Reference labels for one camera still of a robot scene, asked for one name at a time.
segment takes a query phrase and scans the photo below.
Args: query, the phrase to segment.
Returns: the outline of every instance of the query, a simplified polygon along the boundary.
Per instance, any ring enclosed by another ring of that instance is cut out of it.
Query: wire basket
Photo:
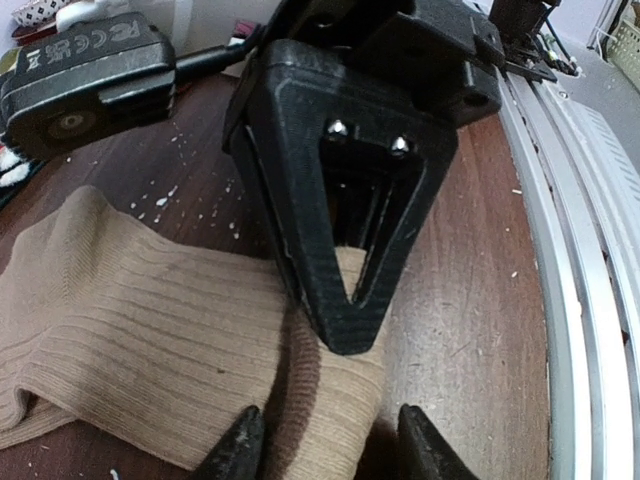
[[[607,55],[640,90],[640,28],[623,20],[615,36],[618,41],[608,42]]]

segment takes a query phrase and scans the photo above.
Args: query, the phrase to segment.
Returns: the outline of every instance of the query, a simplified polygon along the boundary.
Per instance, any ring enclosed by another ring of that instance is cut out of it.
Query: metal channel
[[[633,429],[628,370],[609,272],[588,199],[576,178],[567,146],[529,83],[509,76],[516,101],[526,105],[527,128],[553,188],[582,304],[592,412],[591,474],[632,480]]]
[[[591,478],[591,402],[582,308],[569,251],[540,159],[507,83],[500,111],[536,249],[543,290],[551,401],[551,480]]]
[[[557,85],[534,87],[562,135],[589,193],[608,254],[626,346],[633,412],[635,478],[640,479],[640,176],[602,115]]]

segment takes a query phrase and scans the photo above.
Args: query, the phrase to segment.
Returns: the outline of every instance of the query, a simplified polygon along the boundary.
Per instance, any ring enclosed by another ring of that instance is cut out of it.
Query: beige knit fabric
[[[353,288],[363,252],[338,257]],[[83,187],[20,235],[0,276],[0,448],[80,418],[191,469],[242,408],[265,406],[285,364],[270,448],[290,458],[271,478],[352,478],[386,327],[370,352],[340,357],[285,308],[272,262],[175,244]]]

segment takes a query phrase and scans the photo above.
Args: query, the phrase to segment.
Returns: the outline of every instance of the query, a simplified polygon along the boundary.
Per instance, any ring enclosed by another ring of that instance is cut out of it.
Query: black device
[[[21,49],[2,77],[0,140],[35,160],[167,119],[176,86],[243,60],[244,45],[176,59],[168,38],[141,13],[69,30]]]
[[[292,297],[334,352],[373,345],[457,150],[498,111],[499,33],[455,0],[281,3],[227,113]],[[335,246],[367,251],[353,296]]]
[[[495,0],[489,19],[500,30],[504,44],[505,70],[528,80],[557,82],[547,66],[537,36],[561,0]]]

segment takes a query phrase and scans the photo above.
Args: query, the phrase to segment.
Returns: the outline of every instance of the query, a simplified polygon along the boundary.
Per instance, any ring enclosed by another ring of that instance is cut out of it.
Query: white wall
[[[11,34],[18,27],[15,23],[11,12],[20,5],[26,3],[26,0],[0,0],[2,10],[0,11],[0,55],[14,46]]]

